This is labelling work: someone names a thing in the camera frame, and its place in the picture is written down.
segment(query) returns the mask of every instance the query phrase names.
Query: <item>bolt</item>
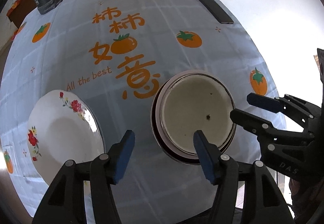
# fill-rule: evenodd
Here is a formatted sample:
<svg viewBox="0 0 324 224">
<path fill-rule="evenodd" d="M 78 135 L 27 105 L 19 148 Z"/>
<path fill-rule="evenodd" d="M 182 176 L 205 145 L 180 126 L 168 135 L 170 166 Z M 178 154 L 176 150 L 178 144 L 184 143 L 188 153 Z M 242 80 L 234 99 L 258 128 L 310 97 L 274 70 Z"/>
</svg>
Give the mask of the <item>bolt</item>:
<svg viewBox="0 0 324 224">
<path fill-rule="evenodd" d="M 73 165 L 73 160 L 68 160 L 65 162 L 66 166 L 72 166 Z"/>
<path fill-rule="evenodd" d="M 257 167 L 263 167 L 263 163 L 262 163 L 262 161 L 260 161 L 260 160 L 255 161 L 255 165 L 256 165 Z"/>
<path fill-rule="evenodd" d="M 99 159 L 100 160 L 106 160 L 106 159 L 108 159 L 108 155 L 107 154 L 101 154 L 100 156 L 99 156 Z"/>
<path fill-rule="evenodd" d="M 229 155 L 226 155 L 226 154 L 221 155 L 221 160 L 224 160 L 224 161 L 229 160 Z"/>
<path fill-rule="evenodd" d="M 274 145 L 273 145 L 273 144 L 269 144 L 269 145 L 268 145 L 268 149 L 269 149 L 270 151 L 273 151 L 273 150 L 274 150 Z"/>
</svg>

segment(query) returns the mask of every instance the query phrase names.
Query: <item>table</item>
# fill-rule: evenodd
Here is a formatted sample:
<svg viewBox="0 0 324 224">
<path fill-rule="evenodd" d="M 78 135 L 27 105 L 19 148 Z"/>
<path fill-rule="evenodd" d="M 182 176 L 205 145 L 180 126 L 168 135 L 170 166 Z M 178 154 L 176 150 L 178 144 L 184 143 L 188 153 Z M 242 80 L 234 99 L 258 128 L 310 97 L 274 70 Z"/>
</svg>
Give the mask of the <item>table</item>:
<svg viewBox="0 0 324 224">
<path fill-rule="evenodd" d="M 246 96 L 264 90 L 265 80 L 266 96 L 278 96 L 276 86 L 249 35 L 216 1 L 234 24 L 220 24 L 198 0 L 63 0 L 45 15 L 33 10 L 25 18 L 1 83 L 0 137 L 12 160 L 11 180 L 31 216 L 48 186 L 30 159 L 27 121 L 51 90 L 72 91 L 91 108 L 107 150 L 127 129 L 135 132 L 125 176 L 112 187 L 122 223 L 172 224 L 212 206 L 216 187 L 201 167 L 169 158 L 151 131 L 154 95 L 175 74 L 207 71 L 224 82 L 237 108 L 285 128 L 283 115 L 248 105 Z M 182 45 L 180 31 L 194 33 L 202 44 L 197 38 L 192 47 Z M 263 74 L 260 87 L 250 83 L 255 70 Z M 141 75 L 137 82 L 135 74 Z M 239 126 L 226 153 L 242 162 L 260 158 L 256 137 Z M 85 204 L 88 223 L 94 223 L 89 196 Z"/>
</svg>

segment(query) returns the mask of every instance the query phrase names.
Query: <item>smartphone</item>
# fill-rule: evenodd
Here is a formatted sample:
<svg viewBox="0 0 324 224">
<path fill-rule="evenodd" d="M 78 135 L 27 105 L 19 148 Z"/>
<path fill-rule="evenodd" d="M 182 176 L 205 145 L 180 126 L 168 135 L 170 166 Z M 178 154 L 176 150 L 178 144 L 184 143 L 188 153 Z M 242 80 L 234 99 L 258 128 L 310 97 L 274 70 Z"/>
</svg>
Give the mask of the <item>smartphone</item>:
<svg viewBox="0 0 324 224">
<path fill-rule="evenodd" d="M 233 24 L 231 17 L 216 3 L 215 0 L 199 0 L 221 24 Z"/>
</svg>

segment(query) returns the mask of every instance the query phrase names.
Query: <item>red rose print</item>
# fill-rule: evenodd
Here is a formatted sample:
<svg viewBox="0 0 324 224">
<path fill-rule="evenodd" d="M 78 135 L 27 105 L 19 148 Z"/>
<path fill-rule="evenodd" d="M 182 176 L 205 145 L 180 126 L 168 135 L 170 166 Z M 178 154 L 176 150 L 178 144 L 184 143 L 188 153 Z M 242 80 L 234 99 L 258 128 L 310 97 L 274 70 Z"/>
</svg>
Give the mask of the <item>red rose print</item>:
<svg viewBox="0 0 324 224">
<path fill-rule="evenodd" d="M 81 111 L 81 104 L 77 100 L 71 102 L 71 107 L 75 113 Z"/>
<path fill-rule="evenodd" d="M 32 146 L 35 146 L 38 143 L 38 140 L 36 139 L 36 137 L 33 135 L 33 132 L 31 130 L 29 130 L 29 134 L 28 134 L 28 141 L 30 142 L 30 144 Z"/>
</svg>

